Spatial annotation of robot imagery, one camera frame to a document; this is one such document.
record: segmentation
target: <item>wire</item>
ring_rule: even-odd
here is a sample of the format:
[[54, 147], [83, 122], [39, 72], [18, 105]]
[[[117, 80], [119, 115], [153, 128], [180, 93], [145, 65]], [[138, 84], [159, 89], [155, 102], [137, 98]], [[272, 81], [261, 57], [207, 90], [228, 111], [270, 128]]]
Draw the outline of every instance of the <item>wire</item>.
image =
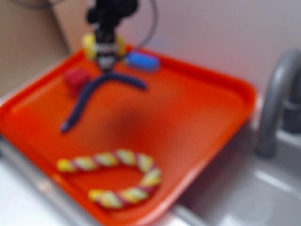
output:
[[158, 18], [159, 18], [159, 13], [158, 13], [158, 7], [156, 4], [155, 0], [150, 0], [151, 3], [151, 7], [152, 7], [152, 23], [151, 23], [151, 27], [150, 27], [150, 31], [147, 34], [146, 38], [136, 47], [134, 47], [130, 52], [126, 53], [123, 56], [118, 57], [118, 60], [123, 60], [124, 58], [126, 58], [128, 55], [130, 55], [131, 53], [141, 49], [142, 47], [144, 47], [147, 43], [149, 43], [149, 41], [152, 39], [156, 28], [158, 26]]
[[22, 1], [22, 0], [8, 0], [8, 1], [10, 1], [11, 3], [13, 3], [17, 6], [20, 6], [22, 8], [32, 9], [32, 10], [41, 10], [41, 9], [51, 8], [54, 5], [62, 3], [63, 1], [66, 1], [66, 0], [56, 0], [56, 1], [46, 2], [46, 3], [42, 3], [42, 4], [32, 4], [32, 3], [28, 3], [28, 2]]

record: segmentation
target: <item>orange tray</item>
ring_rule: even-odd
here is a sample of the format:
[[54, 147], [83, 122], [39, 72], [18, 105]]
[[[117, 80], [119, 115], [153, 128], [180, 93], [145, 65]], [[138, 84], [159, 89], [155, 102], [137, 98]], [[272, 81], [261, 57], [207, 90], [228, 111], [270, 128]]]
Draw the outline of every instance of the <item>orange tray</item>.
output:
[[[177, 200], [196, 176], [248, 120], [255, 91], [247, 83], [207, 69], [158, 56], [161, 68], [145, 73], [124, 65], [117, 72], [144, 80], [140, 91], [110, 81], [91, 96], [70, 131], [61, 123], [75, 99], [63, 81], [66, 70], [99, 70], [83, 52], [30, 84], [0, 108], [0, 133], [97, 221], [108, 226], [147, 225]], [[129, 148], [152, 156], [162, 170], [162, 183], [142, 204], [104, 210], [87, 198], [92, 188], [122, 189], [138, 183], [133, 169], [63, 174], [60, 158]]]

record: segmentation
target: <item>blue object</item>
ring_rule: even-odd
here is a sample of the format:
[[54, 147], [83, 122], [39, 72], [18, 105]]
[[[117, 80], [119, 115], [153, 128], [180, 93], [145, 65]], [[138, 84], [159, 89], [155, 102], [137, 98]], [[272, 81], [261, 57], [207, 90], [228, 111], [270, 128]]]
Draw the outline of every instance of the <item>blue object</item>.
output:
[[102, 85], [106, 81], [119, 81], [128, 85], [135, 86], [139, 89], [146, 89], [146, 85], [144, 82], [133, 78], [129, 76], [125, 76], [118, 73], [106, 73], [103, 76], [97, 77], [95, 80], [89, 82], [87, 85], [84, 86], [84, 89], [82, 90], [79, 99], [69, 116], [69, 118], [61, 125], [61, 132], [68, 131], [80, 118], [82, 112], [84, 111], [84, 108], [86, 106], [86, 103], [88, 102], [91, 94], [94, 92], [94, 90]]
[[157, 57], [134, 52], [127, 56], [127, 65], [140, 70], [152, 72], [159, 68], [160, 61]]

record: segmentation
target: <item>sink basin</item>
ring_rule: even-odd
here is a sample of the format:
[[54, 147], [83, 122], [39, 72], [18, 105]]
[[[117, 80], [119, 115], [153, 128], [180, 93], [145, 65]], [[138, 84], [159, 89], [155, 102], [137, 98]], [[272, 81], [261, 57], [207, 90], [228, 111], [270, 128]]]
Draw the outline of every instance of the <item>sink basin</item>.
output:
[[299, 226], [301, 139], [278, 134], [277, 155], [254, 154], [255, 132], [245, 125], [179, 199], [209, 226]]

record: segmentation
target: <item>faucet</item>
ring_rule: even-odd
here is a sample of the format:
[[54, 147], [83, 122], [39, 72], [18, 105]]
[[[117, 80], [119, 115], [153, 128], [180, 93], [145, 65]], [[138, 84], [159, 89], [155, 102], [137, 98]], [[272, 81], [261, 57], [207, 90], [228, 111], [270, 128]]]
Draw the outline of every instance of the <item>faucet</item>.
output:
[[301, 132], [301, 51], [297, 49], [282, 55], [271, 76], [258, 130], [258, 156], [275, 156], [281, 124], [288, 132]]

